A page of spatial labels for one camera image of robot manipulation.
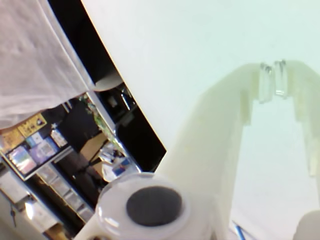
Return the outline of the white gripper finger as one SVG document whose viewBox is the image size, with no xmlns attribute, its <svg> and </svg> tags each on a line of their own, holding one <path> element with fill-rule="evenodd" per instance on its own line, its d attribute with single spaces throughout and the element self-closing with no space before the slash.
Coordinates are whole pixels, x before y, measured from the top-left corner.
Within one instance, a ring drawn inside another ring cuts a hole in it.
<svg viewBox="0 0 320 240">
<path fill-rule="evenodd" d="M 301 123 L 308 174 L 320 185 L 320 74 L 301 61 L 275 61 L 275 94 L 293 99 Z"/>
<path fill-rule="evenodd" d="M 244 65 L 206 90 L 155 172 L 123 173 L 100 193 L 79 240 L 221 240 L 244 126 L 270 101 L 273 70 Z"/>
</svg>

